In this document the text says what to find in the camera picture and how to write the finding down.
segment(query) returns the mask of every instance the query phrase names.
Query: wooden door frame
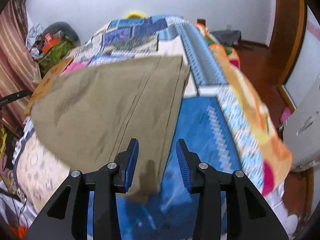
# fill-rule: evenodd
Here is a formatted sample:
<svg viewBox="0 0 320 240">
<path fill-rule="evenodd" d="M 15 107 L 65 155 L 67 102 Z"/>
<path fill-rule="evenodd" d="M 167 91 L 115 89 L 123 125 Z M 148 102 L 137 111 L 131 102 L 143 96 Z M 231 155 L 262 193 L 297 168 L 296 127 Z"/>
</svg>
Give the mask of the wooden door frame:
<svg viewBox="0 0 320 240">
<path fill-rule="evenodd" d="M 284 71 L 279 79 L 277 89 L 287 103 L 290 111 L 293 113 L 296 110 L 296 106 L 294 105 L 293 101 L 287 90 L 285 89 L 284 85 L 287 82 L 288 78 L 290 77 L 295 64 L 297 63 L 301 47 L 303 44 L 304 36 L 306 33 L 306 26 L 307 26 L 307 5 L 304 0 L 299 0 L 299 23 L 296 38 L 294 40 L 294 45 L 292 47 L 292 51 L 289 57 L 289 60 L 285 66 Z"/>
</svg>

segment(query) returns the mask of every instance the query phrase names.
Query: bed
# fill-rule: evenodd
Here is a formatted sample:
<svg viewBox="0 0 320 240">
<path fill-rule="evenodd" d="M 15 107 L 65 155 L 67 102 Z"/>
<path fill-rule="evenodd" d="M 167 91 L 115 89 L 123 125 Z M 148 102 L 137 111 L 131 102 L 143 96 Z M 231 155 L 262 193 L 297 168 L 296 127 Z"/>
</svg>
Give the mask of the bed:
<svg viewBox="0 0 320 240">
<path fill-rule="evenodd" d="M 291 153 L 272 124 L 268 109 L 247 78 L 233 48 L 220 45 L 201 24 L 171 15 L 114 20 L 67 57 L 73 62 L 62 75 L 100 64 L 153 55 L 181 55 L 191 75 L 181 103 L 172 147 L 159 194 L 146 205 L 117 195 L 122 239 L 188 239 L 192 237 L 199 195 L 183 187 L 175 142 L 184 138 L 190 151 L 218 171 L 242 170 L 267 195 L 287 176 Z M 37 140 L 32 120 L 17 143 L 15 181 L 40 211 L 70 173 Z M 221 193 L 221 233 L 226 231 L 225 194 Z M 88 237 L 92 237 L 92 204 Z"/>
</svg>

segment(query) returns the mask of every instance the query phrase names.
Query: gold satin curtain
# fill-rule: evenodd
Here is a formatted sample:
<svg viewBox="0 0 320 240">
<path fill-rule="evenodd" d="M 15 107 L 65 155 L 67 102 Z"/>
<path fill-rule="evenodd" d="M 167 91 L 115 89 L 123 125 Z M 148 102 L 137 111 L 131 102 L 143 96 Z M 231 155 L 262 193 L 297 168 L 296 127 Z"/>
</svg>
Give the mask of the gold satin curtain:
<svg viewBox="0 0 320 240">
<path fill-rule="evenodd" d="M 34 91 L 41 79 L 39 66 L 25 46 L 27 28 L 25 0 L 10 0 L 0 14 L 0 98 L 21 90 Z M 17 135 L 27 103 L 23 98 L 2 108 L 2 122 Z"/>
</svg>

